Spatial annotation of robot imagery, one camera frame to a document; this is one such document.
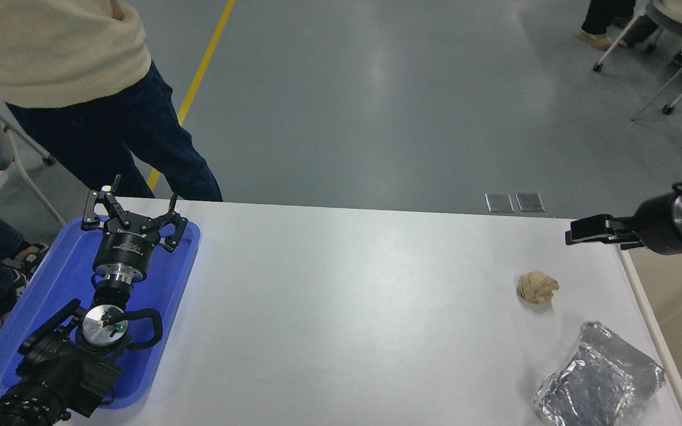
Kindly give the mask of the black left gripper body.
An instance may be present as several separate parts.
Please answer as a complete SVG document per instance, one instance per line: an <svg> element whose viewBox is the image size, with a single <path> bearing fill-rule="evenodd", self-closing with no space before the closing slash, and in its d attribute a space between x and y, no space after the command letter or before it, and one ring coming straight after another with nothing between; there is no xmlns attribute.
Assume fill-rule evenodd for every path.
<svg viewBox="0 0 682 426"><path fill-rule="evenodd" d="M130 216L128 221L127 228L119 218L104 221L102 240L92 265L94 272L106 273L111 265L122 264L136 273L148 273L159 232L150 229L149 217Z"/></svg>

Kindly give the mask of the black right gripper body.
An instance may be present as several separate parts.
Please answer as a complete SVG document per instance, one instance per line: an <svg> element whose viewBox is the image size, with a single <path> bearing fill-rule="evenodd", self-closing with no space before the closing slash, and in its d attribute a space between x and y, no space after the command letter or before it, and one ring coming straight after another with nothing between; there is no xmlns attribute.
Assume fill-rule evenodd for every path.
<svg viewBox="0 0 682 426"><path fill-rule="evenodd" d="M682 193L669 192L643 202L633 223L646 248L658 254L682 254Z"/></svg>

